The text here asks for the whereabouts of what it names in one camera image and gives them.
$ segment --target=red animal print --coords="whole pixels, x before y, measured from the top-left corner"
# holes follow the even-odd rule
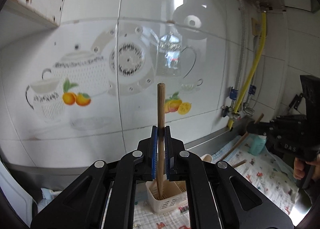
[[[161,222],[161,223],[159,223],[159,224],[157,223],[157,225],[158,225],[158,229],[161,229],[161,228],[165,227],[165,224],[164,224],[164,223],[162,223],[162,222]]]
[[[250,176],[250,175],[247,175],[246,178],[247,178],[247,180],[252,184],[252,181],[251,181],[251,179],[250,179],[251,176]]]
[[[289,211],[289,207],[288,207],[288,206],[286,206],[286,207],[284,208],[284,210],[287,211],[288,215],[290,214],[290,211]]]

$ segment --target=silver screw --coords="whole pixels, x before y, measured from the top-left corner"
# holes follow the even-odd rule
[[[94,166],[96,168],[102,168],[104,166],[104,162],[102,160],[98,160],[95,162]]]
[[[141,157],[142,156],[142,152],[141,151],[134,151],[132,152],[132,155],[136,158]]]
[[[219,161],[219,162],[218,162],[218,167],[219,167],[219,168],[227,168],[227,166],[228,166],[228,165],[227,165],[224,161]]]
[[[187,151],[181,151],[181,152],[180,152],[180,156],[182,156],[182,157],[184,157],[184,158],[189,157],[189,155],[190,155],[190,153],[187,152]]]

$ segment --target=sliced lemon illustration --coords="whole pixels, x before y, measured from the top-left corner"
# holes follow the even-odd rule
[[[191,103],[189,102],[183,102],[182,104],[180,104],[179,108],[178,108],[178,113],[181,115],[187,114],[191,109]]]

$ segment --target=black handle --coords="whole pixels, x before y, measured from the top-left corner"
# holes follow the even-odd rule
[[[313,175],[313,173],[315,172],[315,168],[316,166],[311,166],[311,165],[304,165],[304,178],[301,180],[297,180],[296,185],[298,188],[302,188],[302,189],[306,189],[309,186],[311,177]]]

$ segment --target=green leaf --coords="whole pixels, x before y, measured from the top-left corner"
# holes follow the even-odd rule
[[[70,88],[70,81],[67,78],[63,84],[63,92],[68,92],[69,88]]]
[[[77,84],[77,83],[72,82],[72,83],[70,84],[70,86],[69,86],[69,90],[70,90],[71,88],[73,88],[73,87],[77,87],[77,86],[78,86],[78,84]]]
[[[90,96],[87,93],[83,93],[82,96],[86,99],[90,99]]]

